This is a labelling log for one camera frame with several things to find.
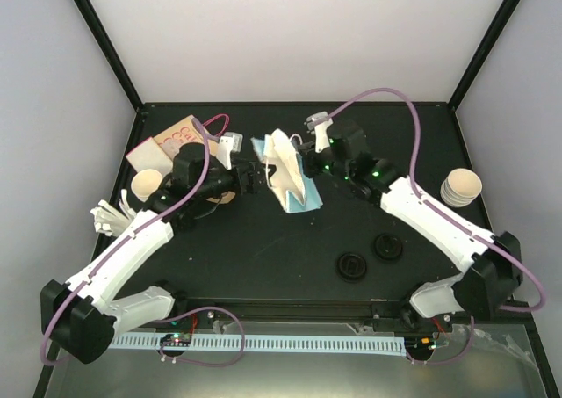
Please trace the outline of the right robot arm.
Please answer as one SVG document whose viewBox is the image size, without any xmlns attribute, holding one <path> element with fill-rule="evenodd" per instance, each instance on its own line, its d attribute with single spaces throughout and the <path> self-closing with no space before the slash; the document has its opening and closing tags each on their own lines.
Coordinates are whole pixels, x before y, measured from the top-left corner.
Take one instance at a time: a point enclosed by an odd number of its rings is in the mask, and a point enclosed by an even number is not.
<svg viewBox="0 0 562 398">
<path fill-rule="evenodd" d="M 385 159 L 371 154 L 364 131 L 353 121 L 308 121 L 313 141 L 298 147 L 307 177 L 341 179 L 359 199 L 405 222 L 449 258 L 457 274 L 425 282 L 407 297 L 422 318 L 466 312 L 489 321 L 522 283 L 520 243 L 509 232 L 495 235 L 428 195 Z"/>
</svg>

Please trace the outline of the light blue paper bag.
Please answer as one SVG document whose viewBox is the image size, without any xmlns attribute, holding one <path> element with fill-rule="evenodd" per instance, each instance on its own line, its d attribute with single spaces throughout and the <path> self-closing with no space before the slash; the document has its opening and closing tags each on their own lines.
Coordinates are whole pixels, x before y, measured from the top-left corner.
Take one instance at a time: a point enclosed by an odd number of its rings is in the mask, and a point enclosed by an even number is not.
<svg viewBox="0 0 562 398">
<path fill-rule="evenodd" d="M 273 194 L 286 213 L 312 212 L 322 207 L 316 184 L 301 173 L 297 159 L 299 152 L 285 132 L 276 129 L 263 139 L 252 138 L 251 143 L 261 163 L 277 166 L 275 174 L 266 177 L 270 178 Z"/>
</svg>

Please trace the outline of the brown pulp cup carrier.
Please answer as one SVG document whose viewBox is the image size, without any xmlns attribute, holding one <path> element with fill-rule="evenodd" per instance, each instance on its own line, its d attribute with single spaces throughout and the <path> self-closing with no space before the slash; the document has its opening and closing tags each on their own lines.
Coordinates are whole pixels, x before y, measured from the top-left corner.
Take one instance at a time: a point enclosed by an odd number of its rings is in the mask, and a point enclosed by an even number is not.
<svg viewBox="0 0 562 398">
<path fill-rule="evenodd" d="M 236 194 L 234 192 L 223 192 L 217 197 L 211 197 L 206 199 L 207 202 L 219 205 L 225 205 L 231 202 L 235 198 Z"/>
</svg>

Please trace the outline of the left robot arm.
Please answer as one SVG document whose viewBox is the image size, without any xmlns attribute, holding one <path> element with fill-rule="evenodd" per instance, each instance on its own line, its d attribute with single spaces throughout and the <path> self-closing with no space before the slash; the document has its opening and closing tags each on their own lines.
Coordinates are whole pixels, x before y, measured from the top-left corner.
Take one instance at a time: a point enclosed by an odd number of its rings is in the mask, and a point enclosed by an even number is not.
<svg viewBox="0 0 562 398">
<path fill-rule="evenodd" d="M 89 364 L 117 336 L 148 323 L 196 321 L 198 311 L 186 308 L 185 293 L 165 280 L 124 298 L 117 295 L 156 251 L 201 217 L 204 202 L 220 200 L 230 192 L 255 193 L 275 173 L 275 164 L 263 152 L 263 140 L 252 141 L 255 161 L 234 158 L 230 141 L 222 137 L 215 155 L 206 142 L 182 146 L 171 172 L 116 240 L 67 281 L 51 280 L 42 288 L 45 339 Z"/>
</svg>

